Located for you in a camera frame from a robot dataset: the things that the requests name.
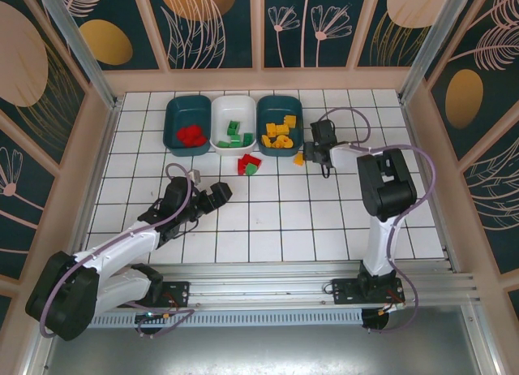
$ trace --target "metal floor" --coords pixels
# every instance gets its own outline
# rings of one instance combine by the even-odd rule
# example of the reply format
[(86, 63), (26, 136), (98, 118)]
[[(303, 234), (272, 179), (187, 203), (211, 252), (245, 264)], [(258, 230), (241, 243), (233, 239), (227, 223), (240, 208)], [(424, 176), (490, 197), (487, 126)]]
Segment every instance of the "metal floor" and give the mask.
[(409, 328), (383, 335), (358, 325), (200, 327), (150, 341), (133, 330), (87, 330), (57, 339), (48, 366), (47, 375), (480, 373), (458, 307), (421, 308)]

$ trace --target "white tile floor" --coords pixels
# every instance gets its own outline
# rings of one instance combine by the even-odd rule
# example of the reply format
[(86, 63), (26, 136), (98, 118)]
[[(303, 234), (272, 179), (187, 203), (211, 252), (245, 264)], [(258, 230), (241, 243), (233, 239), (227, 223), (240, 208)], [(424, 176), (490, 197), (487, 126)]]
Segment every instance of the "white tile floor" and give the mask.
[[(272, 90), (211, 91), (214, 100), (228, 94), (250, 95), (256, 101)], [(222, 181), (233, 191), (230, 203), (202, 217), (191, 233), (139, 261), (152, 264), (339, 261), (362, 259), (367, 248), (369, 215), (362, 205), (357, 166), (333, 170), (329, 179), (320, 166), (293, 164), (292, 157), (254, 156), (263, 160), (252, 177), (237, 176), (236, 157), (220, 157), (211, 149), (198, 157), (175, 157), (162, 144), (165, 108), (176, 96), (193, 93), (128, 93), (122, 106), (105, 176), (85, 243), (93, 247), (129, 227), (149, 205), (163, 195), (169, 183), (164, 169), (177, 162), (202, 174), (199, 189)], [(303, 105), (305, 139), (310, 123), (326, 110), (355, 106), (372, 128), (365, 146), (409, 143), (405, 122), (392, 90), (281, 90)], [(357, 140), (366, 125), (349, 110), (330, 115), (339, 140)], [(418, 197), (425, 189), (412, 152), (404, 152)], [(426, 204), (406, 219), (398, 237), (397, 258), (443, 258), (435, 223)]]

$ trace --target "dark teal bin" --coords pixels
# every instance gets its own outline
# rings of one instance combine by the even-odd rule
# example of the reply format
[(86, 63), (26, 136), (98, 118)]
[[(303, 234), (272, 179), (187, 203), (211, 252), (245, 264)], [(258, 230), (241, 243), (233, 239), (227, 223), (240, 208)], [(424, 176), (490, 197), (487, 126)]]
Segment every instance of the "dark teal bin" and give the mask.
[[(267, 148), (261, 141), (262, 135), (267, 135), (267, 123), (281, 125), (285, 115), (295, 115), (295, 128), (290, 129), (289, 138), (294, 142), (294, 147), (289, 149)], [(302, 129), (302, 105), (295, 97), (282, 95), (262, 97), (258, 101), (256, 115), (256, 139), (259, 151), (265, 156), (289, 157), (295, 155), (303, 143)]]
[[(177, 131), (183, 127), (198, 125), (208, 141), (202, 146), (186, 148), (178, 140)], [(211, 144), (211, 101), (203, 95), (175, 97), (165, 109), (164, 135), (162, 141), (169, 151), (178, 157), (199, 156), (209, 150)]]

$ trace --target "robotic arm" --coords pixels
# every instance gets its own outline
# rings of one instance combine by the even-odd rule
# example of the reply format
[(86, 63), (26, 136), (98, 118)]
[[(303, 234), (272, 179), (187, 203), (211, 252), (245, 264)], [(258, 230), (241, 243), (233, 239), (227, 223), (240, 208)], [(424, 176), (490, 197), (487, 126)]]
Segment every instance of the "robotic arm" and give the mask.
[[(133, 235), (139, 228), (164, 221), (175, 213), (186, 199), (187, 182), (191, 182), (190, 203), (175, 219)], [(179, 234), (183, 223), (195, 222), (197, 225), (200, 217), (219, 209), (231, 196), (227, 183), (213, 184), (208, 193), (200, 192), (192, 179), (173, 177), (164, 198), (157, 200), (125, 231), (131, 233), (130, 236), (84, 263), (60, 287), (50, 306), (45, 325), (69, 341), (80, 335), (96, 315), (111, 308), (131, 300), (145, 300), (147, 304), (155, 304), (163, 293), (162, 276), (158, 272), (147, 265), (138, 264), (124, 273), (116, 273), (136, 257), (183, 235)], [(71, 256), (64, 252), (51, 256), (29, 297), (26, 313), (39, 321), (50, 292), (65, 272), (109, 241)]]
[(343, 287), (341, 292), (349, 292), (345, 296), (353, 296), (363, 303), (383, 303), (387, 289), (403, 292), (397, 289), (400, 279), (397, 279), (386, 251), (390, 231), (394, 227), (390, 253), (395, 254), (403, 220), (396, 225), (395, 222), (417, 200), (416, 188), (405, 159), (400, 149), (373, 155), (337, 142), (335, 127), (328, 119), (312, 123), (311, 131), (314, 141), (304, 144), (305, 160), (319, 163), (325, 178), (331, 168), (350, 168), (356, 161), (362, 202), (371, 215), (367, 252), (361, 261), (357, 282)]

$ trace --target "white bin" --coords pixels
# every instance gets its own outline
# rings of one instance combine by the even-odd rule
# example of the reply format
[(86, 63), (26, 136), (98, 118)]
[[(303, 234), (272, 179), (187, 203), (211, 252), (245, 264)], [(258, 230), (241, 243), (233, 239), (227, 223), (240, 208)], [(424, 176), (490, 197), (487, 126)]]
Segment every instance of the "white bin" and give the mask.
[[(252, 144), (241, 148), (219, 148), (218, 141), (230, 142), (227, 128), (230, 121), (240, 122), (238, 133), (252, 133)], [(242, 156), (250, 153), (256, 144), (256, 102), (245, 95), (218, 97), (212, 101), (211, 145), (221, 156)]]

